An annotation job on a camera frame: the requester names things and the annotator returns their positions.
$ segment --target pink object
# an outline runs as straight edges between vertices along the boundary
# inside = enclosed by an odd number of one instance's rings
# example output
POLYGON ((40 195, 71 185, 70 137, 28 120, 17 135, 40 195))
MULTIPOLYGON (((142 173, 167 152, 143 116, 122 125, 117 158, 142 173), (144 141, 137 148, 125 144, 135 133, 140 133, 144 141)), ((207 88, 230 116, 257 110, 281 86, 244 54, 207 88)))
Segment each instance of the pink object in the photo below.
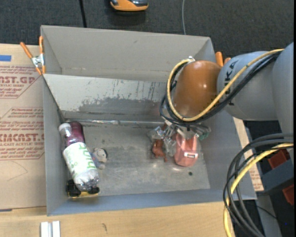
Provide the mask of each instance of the pink object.
POLYGON ((197 152, 198 139, 193 136, 191 139, 185 139, 180 134, 176 134, 176 153, 174 154, 174 160, 177 165, 184 167, 191 167, 195 164, 199 155, 197 152))

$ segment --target bottle label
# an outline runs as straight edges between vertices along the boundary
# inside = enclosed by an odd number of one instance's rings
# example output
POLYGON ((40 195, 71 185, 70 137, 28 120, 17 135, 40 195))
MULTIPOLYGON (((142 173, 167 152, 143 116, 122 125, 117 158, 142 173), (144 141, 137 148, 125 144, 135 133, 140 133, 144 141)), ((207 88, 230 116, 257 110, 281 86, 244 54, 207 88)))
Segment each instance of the bottle label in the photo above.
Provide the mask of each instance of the bottle label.
POLYGON ((96 169, 86 144, 82 142, 73 143, 66 147, 63 155, 73 178, 86 170, 96 169))

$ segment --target white cable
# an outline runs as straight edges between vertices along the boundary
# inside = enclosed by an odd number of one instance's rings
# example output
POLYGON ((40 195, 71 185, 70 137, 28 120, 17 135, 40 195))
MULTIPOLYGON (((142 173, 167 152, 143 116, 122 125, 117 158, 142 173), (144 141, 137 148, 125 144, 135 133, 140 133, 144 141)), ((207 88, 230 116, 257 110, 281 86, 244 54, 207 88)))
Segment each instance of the white cable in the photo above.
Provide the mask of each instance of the white cable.
POLYGON ((184 35, 186 35, 185 23, 184 23, 184 2, 185 2, 185 0, 183 0, 183 2, 182 2, 182 24, 183 24, 183 33, 184 33, 184 35))

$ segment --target cardboard box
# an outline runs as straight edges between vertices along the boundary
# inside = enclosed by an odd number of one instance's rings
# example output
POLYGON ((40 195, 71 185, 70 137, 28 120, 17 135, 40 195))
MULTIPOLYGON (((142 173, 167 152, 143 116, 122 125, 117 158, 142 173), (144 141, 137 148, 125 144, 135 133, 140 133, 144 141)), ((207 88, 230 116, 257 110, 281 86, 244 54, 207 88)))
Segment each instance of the cardboard box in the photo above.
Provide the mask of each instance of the cardboard box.
MULTIPOLYGON (((222 200, 229 162, 241 150, 234 119, 220 112, 193 167, 155 159, 147 133, 163 124, 159 104, 170 71, 183 59, 215 61, 210 38, 42 26, 47 214, 71 214, 222 200), (72 199, 58 126, 83 124, 87 146, 108 152, 100 194, 72 199)), ((249 175, 244 199, 255 198, 249 175)))
POLYGON ((0 210, 46 206, 42 82, 20 45, 0 44, 0 210))

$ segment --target black pole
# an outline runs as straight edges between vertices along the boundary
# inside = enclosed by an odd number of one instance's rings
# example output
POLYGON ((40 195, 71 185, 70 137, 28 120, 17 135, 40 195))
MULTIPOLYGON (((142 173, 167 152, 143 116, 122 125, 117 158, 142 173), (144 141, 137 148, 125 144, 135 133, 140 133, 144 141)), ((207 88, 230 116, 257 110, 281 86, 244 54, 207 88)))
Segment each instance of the black pole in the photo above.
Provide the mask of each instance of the black pole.
POLYGON ((83 1, 82 0, 79 0, 79 3, 80 3, 82 20, 83 20, 83 26, 84 26, 84 28, 87 28, 87 22, 85 20, 85 14, 84 14, 84 8, 83 8, 83 1))

